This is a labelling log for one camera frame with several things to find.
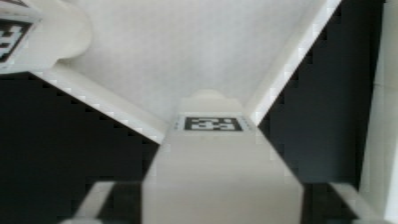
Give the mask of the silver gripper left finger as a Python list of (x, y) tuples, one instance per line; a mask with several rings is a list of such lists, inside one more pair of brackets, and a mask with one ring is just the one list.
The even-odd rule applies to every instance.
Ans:
[(75, 215), (59, 224), (143, 224), (139, 182), (97, 182)]

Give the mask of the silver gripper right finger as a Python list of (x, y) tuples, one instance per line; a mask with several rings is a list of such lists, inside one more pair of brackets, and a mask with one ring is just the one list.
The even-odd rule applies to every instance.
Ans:
[(306, 183), (301, 224), (361, 224), (374, 209), (347, 183)]

